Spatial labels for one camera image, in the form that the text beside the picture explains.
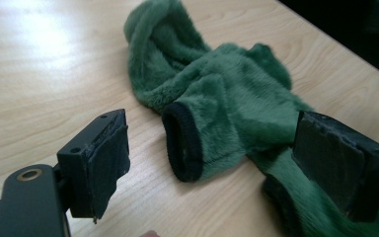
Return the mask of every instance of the light wood grain surface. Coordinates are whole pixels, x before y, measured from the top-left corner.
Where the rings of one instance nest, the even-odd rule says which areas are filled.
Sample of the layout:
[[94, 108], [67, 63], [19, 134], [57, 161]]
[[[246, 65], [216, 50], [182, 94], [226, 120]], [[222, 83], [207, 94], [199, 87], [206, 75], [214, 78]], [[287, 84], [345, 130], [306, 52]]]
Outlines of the light wood grain surface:
[[[96, 116], [124, 108], [131, 170], [97, 225], [69, 217], [74, 236], [281, 236], [247, 159], [209, 181], [173, 175], [160, 117], [135, 100], [122, 27], [140, 0], [0, 1], [0, 194], [11, 173], [56, 163]], [[379, 71], [274, 0], [184, 0], [212, 46], [269, 44], [294, 92], [318, 112], [379, 142]]]

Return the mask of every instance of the black elastic cuff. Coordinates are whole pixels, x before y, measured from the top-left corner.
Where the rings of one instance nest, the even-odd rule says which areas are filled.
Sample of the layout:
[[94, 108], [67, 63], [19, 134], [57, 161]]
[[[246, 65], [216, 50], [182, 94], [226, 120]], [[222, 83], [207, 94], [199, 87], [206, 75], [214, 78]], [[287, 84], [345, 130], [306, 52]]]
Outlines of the black elastic cuff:
[[202, 174], [202, 147], [190, 110], [173, 102], [162, 113], [169, 162], [180, 181], [194, 182]]
[[297, 209], [284, 185], [274, 176], [267, 175], [263, 184], [263, 191], [273, 202], [282, 218], [284, 227], [288, 229], [291, 236], [304, 236]]

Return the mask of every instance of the green fleece sock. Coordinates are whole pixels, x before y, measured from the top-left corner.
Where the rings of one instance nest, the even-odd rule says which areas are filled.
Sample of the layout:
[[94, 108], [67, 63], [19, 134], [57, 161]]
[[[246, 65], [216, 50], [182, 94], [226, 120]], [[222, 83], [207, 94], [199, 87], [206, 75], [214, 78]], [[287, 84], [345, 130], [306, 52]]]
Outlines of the green fleece sock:
[[[162, 114], [178, 179], [206, 179], [246, 154], [262, 154], [249, 156], [287, 193], [293, 204], [280, 204], [291, 231], [300, 230], [297, 236], [347, 235], [361, 228], [344, 218], [332, 220], [341, 214], [316, 187], [302, 197], [303, 185], [310, 182], [286, 155], [277, 159], [279, 153], [271, 152], [294, 141], [298, 112], [311, 108], [290, 92], [288, 72], [268, 46], [258, 43], [246, 50], [227, 43], [211, 50], [178, 0], [142, 3], [128, 17], [124, 33], [134, 94]], [[268, 193], [278, 197], [279, 190]], [[292, 227], [296, 221], [299, 228]], [[358, 231], [358, 236], [378, 236], [378, 222], [365, 230], [376, 234]]]

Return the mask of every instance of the green fabric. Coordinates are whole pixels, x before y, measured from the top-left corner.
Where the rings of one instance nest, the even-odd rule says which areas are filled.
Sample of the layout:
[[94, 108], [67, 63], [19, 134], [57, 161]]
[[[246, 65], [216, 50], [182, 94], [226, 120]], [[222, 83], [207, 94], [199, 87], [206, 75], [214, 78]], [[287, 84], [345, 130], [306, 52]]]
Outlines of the green fabric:
[[289, 192], [304, 236], [379, 236], [379, 216], [373, 223], [348, 220], [324, 191], [303, 174], [291, 158], [291, 149], [283, 150], [276, 157], [259, 153], [249, 157], [264, 174], [275, 177]]
[[178, 0], [143, 2], [124, 33], [133, 92], [162, 114], [178, 179], [207, 179], [248, 155], [287, 188], [304, 236], [379, 236], [379, 223], [342, 218], [288, 153], [273, 152], [293, 142], [299, 111], [312, 109], [290, 92], [289, 74], [268, 46], [212, 50]]

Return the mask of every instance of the dark background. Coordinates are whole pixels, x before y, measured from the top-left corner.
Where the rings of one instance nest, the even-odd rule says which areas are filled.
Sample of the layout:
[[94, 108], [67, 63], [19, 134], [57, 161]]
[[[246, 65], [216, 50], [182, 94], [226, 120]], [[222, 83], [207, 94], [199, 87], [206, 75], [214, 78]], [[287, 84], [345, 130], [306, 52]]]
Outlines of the dark background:
[[379, 69], [379, 0], [280, 0]]

